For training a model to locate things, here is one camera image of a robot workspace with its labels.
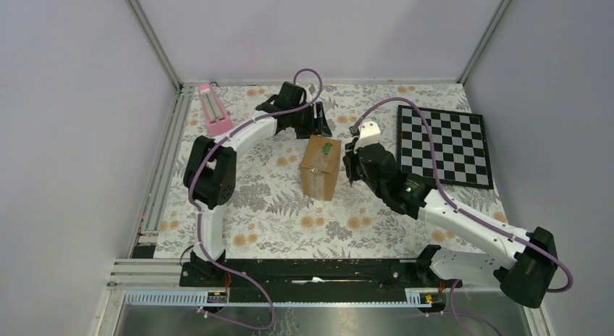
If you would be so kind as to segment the brown cardboard express box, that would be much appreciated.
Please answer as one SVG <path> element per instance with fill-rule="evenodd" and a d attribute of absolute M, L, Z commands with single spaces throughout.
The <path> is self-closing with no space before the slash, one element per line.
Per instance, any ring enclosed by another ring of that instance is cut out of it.
<path fill-rule="evenodd" d="M 312 135 L 300 163 L 303 194 L 320 201 L 331 201 L 340 172 L 341 142 Z"/>

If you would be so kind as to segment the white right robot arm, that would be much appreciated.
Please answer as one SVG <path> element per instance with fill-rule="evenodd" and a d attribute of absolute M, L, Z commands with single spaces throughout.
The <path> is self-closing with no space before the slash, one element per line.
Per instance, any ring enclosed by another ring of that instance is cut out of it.
<path fill-rule="evenodd" d="M 482 262 L 468 261 L 472 278 L 498 283 L 514 302 L 538 308 L 550 291 L 558 257 L 553 234 L 543 227 L 532 231 L 485 219 L 461 203 L 444 198 L 432 181 L 403 172 L 380 143 L 365 145 L 358 138 L 345 144 L 342 158 L 350 182 L 364 182 L 393 212 L 454 232 L 483 251 Z"/>

